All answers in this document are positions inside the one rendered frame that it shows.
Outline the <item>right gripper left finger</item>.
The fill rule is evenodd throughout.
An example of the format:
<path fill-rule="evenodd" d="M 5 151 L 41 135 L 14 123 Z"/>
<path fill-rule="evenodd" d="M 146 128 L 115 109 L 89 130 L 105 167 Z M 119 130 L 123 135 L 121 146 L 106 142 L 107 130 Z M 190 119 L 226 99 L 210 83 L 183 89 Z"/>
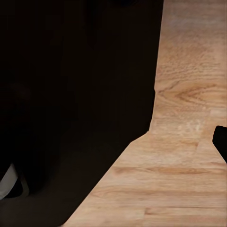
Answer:
<path fill-rule="evenodd" d="M 24 144 L 20 126 L 0 130 L 0 180 L 13 163 Z"/>

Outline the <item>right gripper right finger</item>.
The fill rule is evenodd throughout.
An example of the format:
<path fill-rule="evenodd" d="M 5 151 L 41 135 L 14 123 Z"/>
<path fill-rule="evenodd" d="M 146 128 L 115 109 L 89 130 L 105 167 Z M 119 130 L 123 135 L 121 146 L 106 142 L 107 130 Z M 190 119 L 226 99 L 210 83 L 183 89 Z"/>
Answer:
<path fill-rule="evenodd" d="M 212 142 L 227 163 L 227 127 L 216 126 Z"/>

